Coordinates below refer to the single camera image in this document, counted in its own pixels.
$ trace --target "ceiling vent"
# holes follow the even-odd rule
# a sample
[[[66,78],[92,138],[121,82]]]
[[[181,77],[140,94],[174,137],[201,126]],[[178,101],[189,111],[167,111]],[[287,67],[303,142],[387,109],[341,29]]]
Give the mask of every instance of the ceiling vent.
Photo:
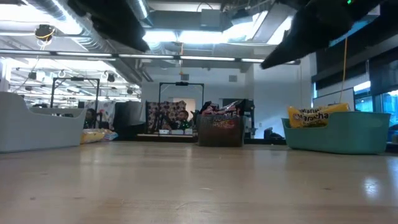
[[[189,81],[189,74],[182,74],[181,81]]]
[[[238,76],[237,75],[230,75],[229,76],[229,82],[238,82]]]

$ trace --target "white wall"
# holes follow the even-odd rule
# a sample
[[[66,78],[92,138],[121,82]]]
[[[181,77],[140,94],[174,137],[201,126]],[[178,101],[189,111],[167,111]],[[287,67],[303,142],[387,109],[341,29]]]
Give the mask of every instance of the white wall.
[[[254,120],[256,138],[264,137],[264,130],[284,136],[281,118],[288,118],[287,108],[311,106],[311,76],[316,74],[316,59],[309,55],[301,65],[279,65],[267,70],[254,66]]]
[[[343,88],[344,89],[352,88],[366,81],[369,81],[369,74],[365,73],[363,75],[358,75],[357,77],[345,80]],[[318,90],[318,97],[325,96],[330,93],[335,93],[337,91],[341,91],[341,82]]]
[[[148,69],[154,83],[142,84],[142,101],[157,102],[159,82],[179,82],[179,68],[160,70]],[[274,128],[274,132],[284,136],[281,118],[287,118],[287,108],[309,108],[312,102],[311,76],[316,74],[316,58],[309,55],[301,65],[280,65],[261,70],[254,64],[246,74],[237,69],[184,68],[190,74],[190,83],[205,84],[205,101],[220,103],[223,98],[254,99],[256,138],[264,137],[264,130]],[[237,83],[229,83],[229,75],[238,75]],[[201,94],[195,87],[170,86],[162,92],[161,101],[169,98],[194,98],[197,109],[201,108]]]

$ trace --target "person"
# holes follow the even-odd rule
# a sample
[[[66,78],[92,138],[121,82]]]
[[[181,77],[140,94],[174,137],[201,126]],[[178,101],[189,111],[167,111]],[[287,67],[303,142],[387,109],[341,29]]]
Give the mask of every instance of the person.
[[[87,109],[84,128],[93,128],[96,122],[96,113],[94,109]]]
[[[188,122],[188,111],[183,110],[180,111],[177,115],[177,120],[176,121],[170,121],[169,123],[169,129],[171,130],[183,130],[187,129],[190,127],[190,123]]]

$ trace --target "cable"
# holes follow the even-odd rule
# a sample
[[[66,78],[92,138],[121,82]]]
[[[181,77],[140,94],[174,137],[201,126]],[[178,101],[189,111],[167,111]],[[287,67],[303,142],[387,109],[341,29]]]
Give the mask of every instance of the cable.
[[[199,11],[199,7],[200,7],[203,3],[206,4],[206,5],[208,5],[208,6],[210,7],[210,9],[213,9],[213,7],[212,7],[210,4],[208,4],[207,2],[201,2],[201,3],[199,3],[199,6],[197,7],[197,12]]]
[[[47,46],[47,45],[44,44],[43,46],[41,46],[41,47],[40,47],[40,50],[44,50],[45,46]],[[32,73],[32,72],[35,70],[37,64],[39,63],[39,60],[40,60],[40,59],[39,59],[39,56],[36,56],[36,62],[35,62],[33,68],[30,70],[29,73]],[[20,90],[20,89],[25,85],[25,83],[28,81],[28,79],[29,79],[29,74],[28,74],[28,77],[25,79],[25,81],[22,83],[22,85],[20,85],[18,88],[16,88],[16,89],[13,91],[13,93],[15,93],[16,91]]]
[[[39,39],[44,39],[44,38],[46,38],[46,42],[47,42],[47,40],[48,40],[48,38],[51,36],[51,35],[53,35],[54,34],[54,32],[55,32],[55,29],[52,29],[52,31],[51,31],[51,33],[49,33],[49,34],[47,34],[47,35],[44,35],[44,36],[37,36],[37,35],[35,35],[37,38],[39,38]]]
[[[347,43],[348,43],[348,38],[346,37],[346,43],[345,43],[345,47],[344,47],[343,81],[341,82],[340,103],[341,103],[341,98],[343,97],[344,81],[346,79]]]

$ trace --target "black object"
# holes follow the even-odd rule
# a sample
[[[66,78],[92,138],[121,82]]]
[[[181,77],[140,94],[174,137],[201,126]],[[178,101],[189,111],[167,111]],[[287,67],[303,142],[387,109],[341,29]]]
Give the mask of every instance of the black object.
[[[36,72],[29,72],[28,78],[35,80],[37,78],[37,73]]]
[[[287,63],[328,47],[331,40],[341,37],[351,29],[352,22],[362,19],[383,2],[366,0],[348,4],[347,1],[339,0],[341,5],[338,5],[337,1],[302,1],[301,4],[304,5],[295,15],[290,33],[261,63],[261,68]]]
[[[280,134],[274,133],[272,128],[267,128],[264,130],[264,139],[271,140],[271,139],[284,139]]]
[[[113,73],[108,74],[108,79],[107,79],[107,81],[108,81],[108,82],[114,82],[114,81],[115,81],[115,79],[114,79],[114,74],[113,74]]]
[[[145,30],[126,0],[68,0],[79,16],[91,15],[93,27],[104,38],[115,40],[141,52],[149,50],[143,41]]]
[[[39,28],[35,30],[35,36],[39,40],[43,42],[48,42],[52,39],[52,34],[54,32],[54,28],[49,25],[39,25]]]

